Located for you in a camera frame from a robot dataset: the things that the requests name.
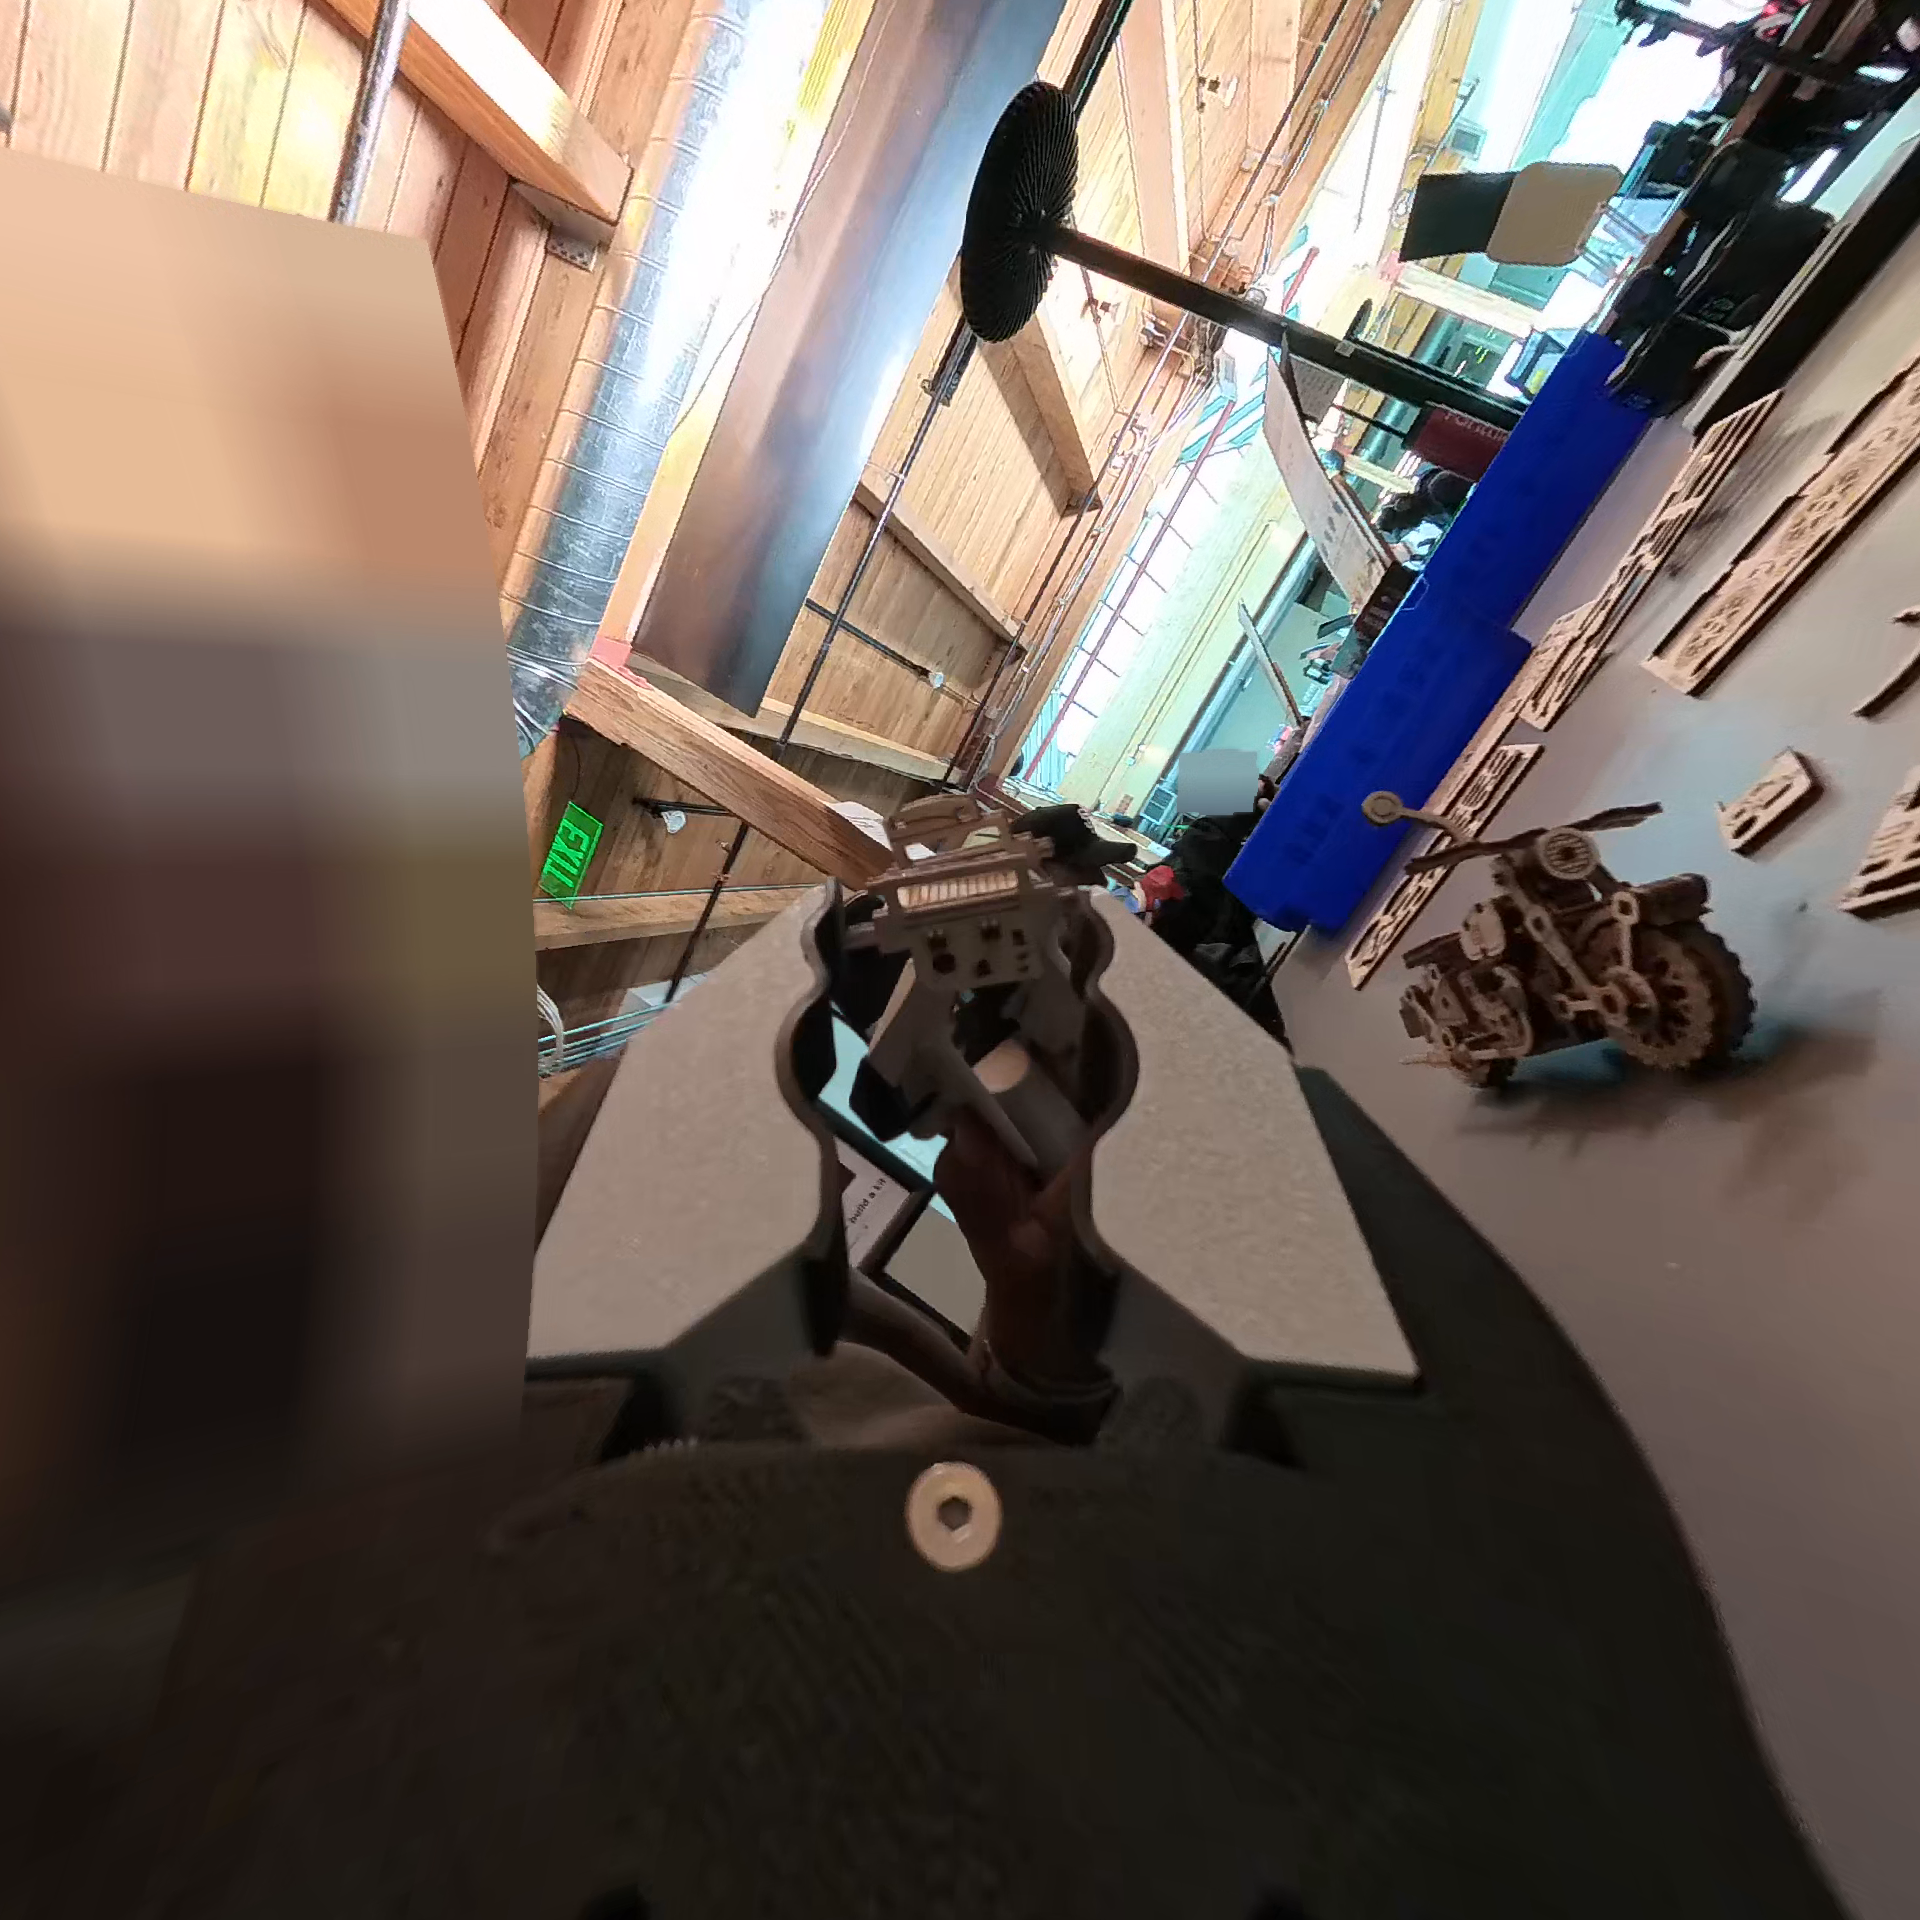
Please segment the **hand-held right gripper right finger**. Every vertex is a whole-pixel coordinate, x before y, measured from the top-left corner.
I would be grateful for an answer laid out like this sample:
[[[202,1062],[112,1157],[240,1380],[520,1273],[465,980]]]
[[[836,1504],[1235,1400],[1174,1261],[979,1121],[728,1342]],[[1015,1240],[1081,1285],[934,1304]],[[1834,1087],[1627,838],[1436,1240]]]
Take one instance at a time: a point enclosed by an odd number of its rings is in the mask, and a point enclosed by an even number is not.
[[[1121,1107],[1087,1237],[1113,1270],[1123,1388],[1412,1385],[1420,1366],[1288,1049],[1118,901],[1090,901],[1088,1006]]]

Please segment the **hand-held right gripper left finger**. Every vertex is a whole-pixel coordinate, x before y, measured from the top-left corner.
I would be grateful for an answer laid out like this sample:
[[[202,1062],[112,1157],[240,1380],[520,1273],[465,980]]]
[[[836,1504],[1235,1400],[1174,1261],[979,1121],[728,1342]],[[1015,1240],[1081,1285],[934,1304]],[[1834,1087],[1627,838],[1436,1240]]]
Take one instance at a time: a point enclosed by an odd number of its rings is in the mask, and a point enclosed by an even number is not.
[[[815,887],[623,1054],[535,1257],[528,1373],[785,1377],[849,1304]]]

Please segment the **small wooden model part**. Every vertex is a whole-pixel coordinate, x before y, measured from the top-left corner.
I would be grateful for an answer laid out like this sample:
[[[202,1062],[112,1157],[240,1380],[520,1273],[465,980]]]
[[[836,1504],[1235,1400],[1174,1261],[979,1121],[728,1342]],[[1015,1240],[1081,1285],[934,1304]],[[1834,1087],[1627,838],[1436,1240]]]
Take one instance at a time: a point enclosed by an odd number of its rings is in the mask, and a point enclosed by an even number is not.
[[[840,909],[832,1003],[865,1037],[858,1112],[934,1137],[972,1112],[1041,1181],[1088,1136],[1088,999],[1070,943],[1088,895],[1002,806],[936,798],[887,824],[892,861]]]

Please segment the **grey desk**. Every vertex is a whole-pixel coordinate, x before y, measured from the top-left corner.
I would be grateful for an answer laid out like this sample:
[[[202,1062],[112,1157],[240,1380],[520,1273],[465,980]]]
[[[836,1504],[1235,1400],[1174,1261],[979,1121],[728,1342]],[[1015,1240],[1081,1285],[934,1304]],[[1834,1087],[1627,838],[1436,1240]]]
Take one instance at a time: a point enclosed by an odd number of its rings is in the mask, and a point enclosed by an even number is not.
[[[1478,1095],[1406,1065],[1402,965],[1358,991],[1340,935],[1281,972],[1303,1061],[1514,1261],[1624,1413],[1854,1916],[1915,1916],[1915,909],[1836,905],[1915,766],[1915,687],[1854,717],[1915,605],[1915,472],[1705,694],[1643,655],[1895,374],[1915,319],[1914,236],[1786,384],[1496,822],[1665,805],[1610,859],[1711,878],[1758,991],[1737,1068],[1695,1080],[1584,1046]],[[1827,793],[1734,855],[1716,803],[1783,749]]]

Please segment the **person's left hand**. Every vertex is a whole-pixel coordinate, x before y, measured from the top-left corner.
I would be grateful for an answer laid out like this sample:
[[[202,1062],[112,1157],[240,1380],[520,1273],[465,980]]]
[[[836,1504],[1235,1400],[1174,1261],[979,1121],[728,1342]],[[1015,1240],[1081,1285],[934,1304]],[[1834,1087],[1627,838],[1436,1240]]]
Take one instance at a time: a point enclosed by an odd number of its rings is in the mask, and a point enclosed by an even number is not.
[[[936,1183],[984,1280],[967,1366],[984,1408],[1052,1443],[1096,1439],[1118,1388],[1097,1355],[1110,1273],[1081,1240],[1092,1147],[1052,1177],[959,1112]]]

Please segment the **green exit sign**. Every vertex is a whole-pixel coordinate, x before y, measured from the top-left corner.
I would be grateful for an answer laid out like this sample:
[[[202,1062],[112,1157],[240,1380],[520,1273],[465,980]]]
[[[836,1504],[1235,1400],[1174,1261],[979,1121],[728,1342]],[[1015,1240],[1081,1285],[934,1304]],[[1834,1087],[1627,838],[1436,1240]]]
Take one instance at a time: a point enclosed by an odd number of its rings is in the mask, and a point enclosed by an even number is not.
[[[545,901],[566,909],[576,907],[604,830],[604,822],[578,803],[570,800],[562,806],[538,875],[538,892]]]

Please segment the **wooden motorcycle model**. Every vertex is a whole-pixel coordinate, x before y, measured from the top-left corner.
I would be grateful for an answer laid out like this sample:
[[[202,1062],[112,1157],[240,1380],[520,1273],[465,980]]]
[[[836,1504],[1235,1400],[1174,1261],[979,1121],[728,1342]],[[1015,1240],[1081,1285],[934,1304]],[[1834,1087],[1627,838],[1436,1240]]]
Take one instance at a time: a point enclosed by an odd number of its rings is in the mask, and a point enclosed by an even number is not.
[[[1417,873],[1451,873],[1488,857],[1496,892],[1458,931],[1408,950],[1412,980],[1400,1020],[1424,1044],[1412,1062],[1498,1089],[1523,1062],[1598,1040],[1665,1071],[1734,1061],[1753,1028],[1756,993],[1737,952],[1705,923],[1707,880],[1627,883],[1601,859],[1602,832],[1643,824],[1663,808],[1604,806],[1417,859]],[[1374,824],[1450,828],[1387,791],[1367,798],[1363,813]]]

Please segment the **small wooden puzzle piece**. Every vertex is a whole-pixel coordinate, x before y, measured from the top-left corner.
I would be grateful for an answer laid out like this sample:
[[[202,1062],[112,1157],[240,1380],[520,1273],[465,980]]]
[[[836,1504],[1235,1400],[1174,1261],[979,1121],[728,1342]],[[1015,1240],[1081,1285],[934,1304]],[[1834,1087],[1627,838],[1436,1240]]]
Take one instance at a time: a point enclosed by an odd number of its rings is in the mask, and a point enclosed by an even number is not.
[[[1768,761],[1745,793],[1716,803],[1720,838],[1734,855],[1751,857],[1817,805],[1824,793],[1827,783],[1814,759],[1798,749],[1783,749]]]
[[[1914,766],[1841,888],[1841,912],[1872,920],[1918,907],[1918,787]]]
[[[1854,717],[1872,721],[1907,697],[1918,683],[1918,605],[1905,608],[1894,623],[1907,633],[1905,649],[1854,705]]]

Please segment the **white hanging banner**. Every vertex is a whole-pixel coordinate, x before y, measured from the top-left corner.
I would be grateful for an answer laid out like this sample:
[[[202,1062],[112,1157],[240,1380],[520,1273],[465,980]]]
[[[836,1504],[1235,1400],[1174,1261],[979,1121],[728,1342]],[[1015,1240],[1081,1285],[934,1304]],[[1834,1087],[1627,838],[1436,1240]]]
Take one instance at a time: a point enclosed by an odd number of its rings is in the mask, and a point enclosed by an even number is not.
[[[1286,347],[1266,357],[1265,444],[1312,552],[1350,600],[1355,630],[1380,633],[1411,584],[1411,572],[1366,517],[1347,479],[1324,463],[1306,417],[1298,369]]]

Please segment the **large wooden puzzle sheet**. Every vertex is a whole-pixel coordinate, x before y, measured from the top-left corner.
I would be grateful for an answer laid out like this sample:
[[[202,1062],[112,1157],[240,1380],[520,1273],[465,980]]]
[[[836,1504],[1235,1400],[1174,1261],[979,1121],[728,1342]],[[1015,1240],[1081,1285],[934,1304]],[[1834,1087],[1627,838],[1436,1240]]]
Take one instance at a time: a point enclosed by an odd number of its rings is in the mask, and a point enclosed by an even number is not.
[[[1726,574],[1643,657],[1646,672],[1700,694],[1852,537],[1918,456],[1918,351],[1910,351]]]

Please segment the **black monitor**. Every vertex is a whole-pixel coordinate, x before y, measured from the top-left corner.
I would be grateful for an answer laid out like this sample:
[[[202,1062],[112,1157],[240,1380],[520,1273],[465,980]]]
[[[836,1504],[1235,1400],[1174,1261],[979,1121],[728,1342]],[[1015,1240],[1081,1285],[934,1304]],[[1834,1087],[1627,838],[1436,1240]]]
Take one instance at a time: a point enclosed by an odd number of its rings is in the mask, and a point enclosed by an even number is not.
[[[1567,268],[1622,183],[1611,164],[1563,160],[1514,173],[1427,173],[1412,189],[1400,259],[1480,254],[1508,268]]]

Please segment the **black disc on pole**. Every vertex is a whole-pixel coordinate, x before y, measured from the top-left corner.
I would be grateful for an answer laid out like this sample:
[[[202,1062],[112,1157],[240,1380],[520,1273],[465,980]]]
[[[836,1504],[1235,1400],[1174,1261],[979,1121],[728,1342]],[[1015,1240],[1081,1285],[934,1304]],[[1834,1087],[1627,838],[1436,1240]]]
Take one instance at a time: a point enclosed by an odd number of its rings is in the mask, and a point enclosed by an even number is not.
[[[1080,136],[1068,96],[1041,80],[1022,86],[984,150],[959,254],[962,315],[979,341],[1011,343],[1039,315],[1055,265],[1068,261],[1391,399],[1443,407],[1498,429],[1520,422],[1520,399],[1505,399],[1462,374],[1400,351],[1288,319],[1080,231],[1072,221],[1076,156]]]

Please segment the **black machine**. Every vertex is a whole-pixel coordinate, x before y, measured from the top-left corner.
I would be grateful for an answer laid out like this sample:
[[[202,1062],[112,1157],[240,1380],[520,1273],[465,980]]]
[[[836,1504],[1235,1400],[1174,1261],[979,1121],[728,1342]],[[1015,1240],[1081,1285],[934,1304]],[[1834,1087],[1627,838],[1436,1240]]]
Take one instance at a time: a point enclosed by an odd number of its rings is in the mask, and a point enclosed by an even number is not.
[[[1724,365],[1715,425],[1778,390],[1915,236],[1915,4],[1764,4],[1707,23],[1617,4],[1646,45],[1690,39],[1720,60],[1711,107],[1649,132],[1630,198],[1668,200],[1602,336],[1608,390],[1633,414],[1680,414]]]

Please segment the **silver metal duct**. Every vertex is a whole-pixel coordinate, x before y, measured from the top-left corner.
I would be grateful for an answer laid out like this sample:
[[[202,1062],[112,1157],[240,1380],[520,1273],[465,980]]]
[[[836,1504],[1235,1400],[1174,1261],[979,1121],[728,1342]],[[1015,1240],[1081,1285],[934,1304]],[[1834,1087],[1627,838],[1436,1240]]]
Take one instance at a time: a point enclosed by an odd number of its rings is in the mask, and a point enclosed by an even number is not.
[[[502,615],[524,759],[559,726],[594,646],[714,327],[719,292],[697,265],[694,200],[719,156],[760,12],[754,1],[686,8],[514,523]]]

